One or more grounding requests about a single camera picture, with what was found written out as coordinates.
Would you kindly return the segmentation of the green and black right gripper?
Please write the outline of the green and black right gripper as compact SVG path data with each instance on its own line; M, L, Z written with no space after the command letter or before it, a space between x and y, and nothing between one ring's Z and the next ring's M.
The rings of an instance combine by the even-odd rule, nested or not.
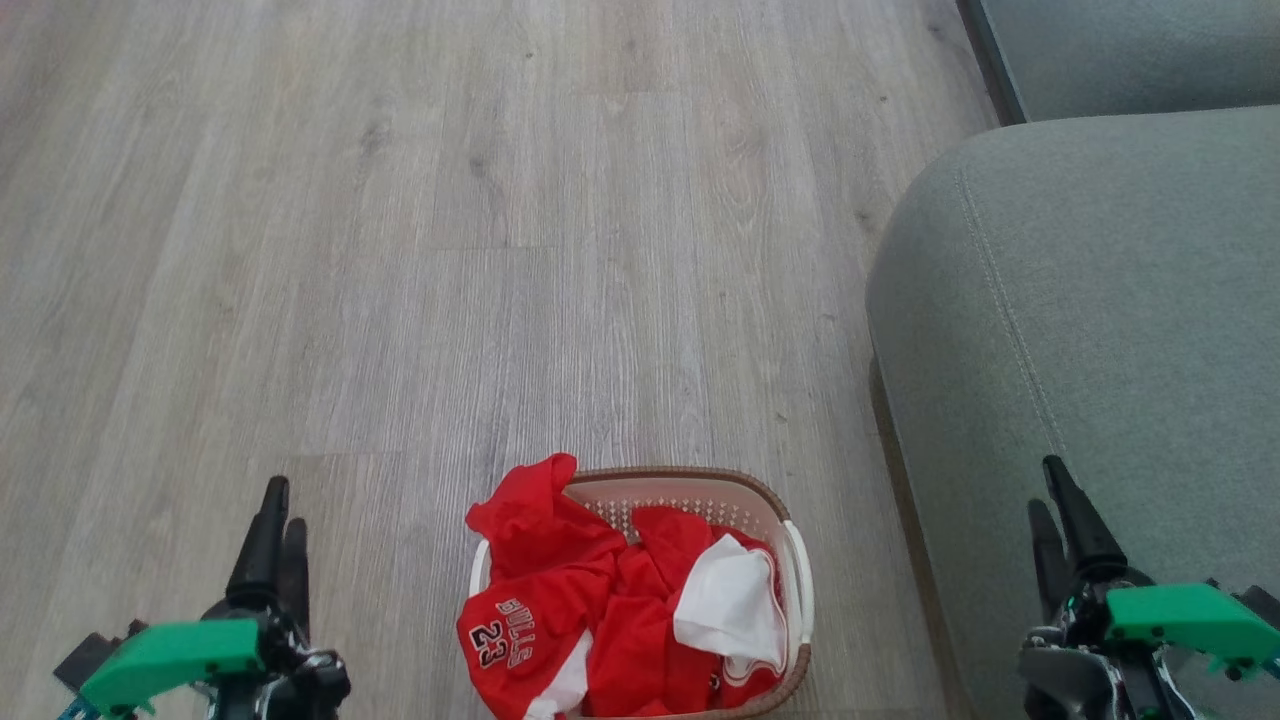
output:
M1206 719L1174 676L1178 652L1230 682L1277 676L1277 600L1257 585L1135 584L1137 573L1060 456L1044 456L1053 515L1028 502L1044 624L1019 651L1029 719ZM1071 579L1071 571L1076 578Z

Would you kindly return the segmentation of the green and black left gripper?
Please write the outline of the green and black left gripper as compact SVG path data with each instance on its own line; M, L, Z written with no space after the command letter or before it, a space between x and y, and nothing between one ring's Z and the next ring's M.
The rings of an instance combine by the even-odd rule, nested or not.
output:
M288 519L289 480L271 477L228 579L228 606L192 623L136 623L119 641L88 637L81 717L152 715L157 697L188 688L206 700L209 719L337 719L352 682L334 650L308 643L308 528Z

